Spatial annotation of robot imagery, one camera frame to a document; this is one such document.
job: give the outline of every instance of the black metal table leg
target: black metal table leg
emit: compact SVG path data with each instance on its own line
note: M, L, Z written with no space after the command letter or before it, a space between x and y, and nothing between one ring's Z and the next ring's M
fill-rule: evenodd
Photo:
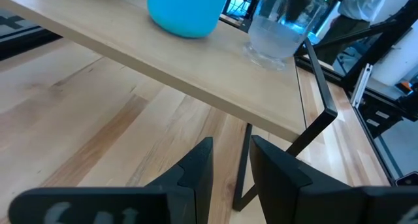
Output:
M251 0L251 3L248 6L247 13L244 16L244 19L251 19L253 18L255 9L257 8L257 5L259 4L258 0Z
M312 64L313 74L321 94L321 100L324 105L324 111L306 128L306 130L292 143L286 150L287 153L296 157L303 149L305 149L328 125L334 121L338 115L334 101L325 80L321 66L318 62L314 48L308 39L305 40L305 46L308 50L308 55ZM247 204L251 202L257 195L255 186L242 196L242 189L244 187L244 178L246 174L247 159L249 155L249 140L251 136L252 125L247 124L246 134L244 137L244 144L242 146L242 153L240 158L240 165L238 168L238 176L236 179L236 186L233 199L233 209L241 211Z
M226 1L225 6L223 7L223 10L222 10L223 14L225 14L225 15L227 14L230 3L231 3L231 0Z

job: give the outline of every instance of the black equipment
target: black equipment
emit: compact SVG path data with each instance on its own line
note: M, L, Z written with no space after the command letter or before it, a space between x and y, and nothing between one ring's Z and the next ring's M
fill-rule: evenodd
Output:
M205 138L146 187L39 188L17 196L8 216L20 223L208 222L213 139Z

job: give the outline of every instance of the blue container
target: blue container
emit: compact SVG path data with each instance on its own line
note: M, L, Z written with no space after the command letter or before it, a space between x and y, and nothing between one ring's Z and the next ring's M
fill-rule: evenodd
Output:
M151 18L163 29L187 38L209 35L226 0L148 0Z

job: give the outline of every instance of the drinking glass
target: drinking glass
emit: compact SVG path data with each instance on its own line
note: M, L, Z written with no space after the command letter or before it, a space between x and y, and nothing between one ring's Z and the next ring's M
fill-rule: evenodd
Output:
M260 0L244 53L265 68L283 69L326 7L323 0Z

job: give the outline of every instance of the table top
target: table top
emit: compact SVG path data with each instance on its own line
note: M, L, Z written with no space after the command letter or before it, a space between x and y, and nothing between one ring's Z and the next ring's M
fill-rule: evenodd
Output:
M306 128L293 58L268 71L242 53L248 35L223 22L205 39L171 35L146 0L0 0L0 6L290 142Z

